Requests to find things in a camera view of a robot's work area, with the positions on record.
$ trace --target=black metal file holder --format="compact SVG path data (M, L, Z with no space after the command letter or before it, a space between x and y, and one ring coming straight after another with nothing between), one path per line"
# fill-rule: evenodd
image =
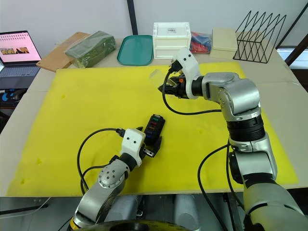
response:
M238 49L233 59L266 64L273 52L286 15L273 17L266 12L259 16L251 11L236 30Z

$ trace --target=white plastic box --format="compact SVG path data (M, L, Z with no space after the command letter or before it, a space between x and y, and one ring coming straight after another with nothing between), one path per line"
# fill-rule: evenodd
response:
M214 28L211 57L233 59L237 51L235 29Z
M154 23L153 50L155 59L172 59L181 48L189 48L192 35L188 22Z

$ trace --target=green package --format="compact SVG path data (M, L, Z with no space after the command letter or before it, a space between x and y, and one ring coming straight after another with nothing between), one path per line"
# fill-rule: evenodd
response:
M79 68L93 67L116 48L115 38L102 31L86 37L74 44L65 54L74 58L74 65Z

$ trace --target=yellow foam mat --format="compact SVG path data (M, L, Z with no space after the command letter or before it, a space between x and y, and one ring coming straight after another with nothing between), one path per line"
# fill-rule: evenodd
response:
M236 72L245 77L236 62L200 65L201 73ZM222 113L177 115L169 111L149 76L167 73L167 66L61 69L57 71L45 101L32 126L8 196L80 196L76 156L82 141L100 128L146 126L152 114L166 119L163 140L155 158L146 156L126 181L123 193L200 192L197 169L201 160L228 140ZM219 105L167 97L182 112L219 109ZM278 165L277 182L297 182L295 172L265 113L262 114ZM122 138L101 132L85 144L81 168L104 165L119 154ZM204 164L201 178L206 190L227 190L226 150ZM86 175L91 186L97 169ZM235 188L242 185L232 183Z

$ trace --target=black cord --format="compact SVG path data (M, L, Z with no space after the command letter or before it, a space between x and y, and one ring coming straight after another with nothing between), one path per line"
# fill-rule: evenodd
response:
M91 136L93 136L93 135L95 135L96 133L101 132L101 131L116 131L116 128L103 128L103 129L99 129L99 130L97 130L97 131L95 131L95 132L92 132L90 135L88 135L88 136L84 139L84 141L82 142L82 144L81 144L81 146L80 146L80 148L79 148L79 150L78 150L78 154L77 154L77 170L78 170L78 173L79 173L79 175L80 175L81 181L82 181L82 183L84 184L86 190L89 190L89 188L88 188L88 185L87 185L87 183L86 183L86 181L85 181L85 179L84 179L84 177L83 177L83 175L82 175L81 169L80 169L80 153L81 153L82 147L84 146L84 144L86 143L86 141L87 141Z
M170 75L171 73L172 73L172 70L169 69L169 71L168 71L168 73L167 73L167 75L166 75L166 77L165 77L165 81L164 81L164 83L163 83L163 90L162 90L163 101L164 101L166 107L167 107L170 111L172 111L172 112L174 112L174 113L176 113L176 114L185 115L185 116L189 116L189 115L190 115L190 116L191 116L191 115L199 115L199 114L210 113L210 112L221 112L220 109L213 109L213 110L207 110L207 111L201 111L201 112L190 112L190 113L185 113L185 112L178 112L178 111L174 110L172 107L170 107L169 104L168 104L167 101L166 101L165 90L166 90L166 84L167 84L169 75Z
M234 199L237 201L237 203L239 204L239 206L244 210L244 205L243 203L240 201L240 199L237 197L237 195L235 194L233 187L231 185L231 181L230 181L230 175L229 175L229 147L230 147L230 143L228 141L227 144L227 163L226 163L226 171L227 171L227 180L228 180L228 184L229 184L229 188L231 190L232 196L234 197Z
M200 187L200 189L201 189L201 191L202 191L202 194L203 194L204 198L206 199L208 205L211 207L213 213L215 214L217 220L219 221L219 223L220 223L220 225L221 225L221 227L222 227L222 229L223 229L224 231L228 231L228 229L227 229L226 225L224 224L223 220L221 219L220 215L218 214L217 210L215 209L215 207L213 206L213 204L211 203L211 201L209 200L209 198L208 198L207 195L206 195L206 192L205 192L205 190L204 190L204 188L203 188L203 186L202 186L202 183L201 183L200 172L201 172L201 168L202 168L203 163L204 163L211 155L213 155L214 153L216 153L216 152L218 152L218 151L220 151L220 150L222 150L222 149L224 149L224 148L226 148L226 147L228 147L228 146L229 146L229 144L226 144L226 145L224 145L224 146L222 146L222 147L220 147L220 148L217 148L216 150L212 151L210 154L208 154L208 155L201 161L201 163L200 163L200 165L199 165L199 168L198 168L198 173L197 173L198 183L199 183L199 187Z
M60 230L64 227L64 225L66 225L67 222L69 222L71 219L72 219L72 218L70 217L70 219L68 219L68 220L58 229L58 231L60 231Z
M86 175L86 173L89 172L91 169L103 168L103 167L106 167L106 166L107 166L107 165L97 165L97 166L89 167L89 168L87 168L87 169L83 172L82 176L83 176L83 178L84 178L85 175ZM83 183L82 183L82 180L81 180L81 179L80 179L80 188L81 188L82 194L84 195L86 192L85 192L85 190L84 190L84 188L83 188Z

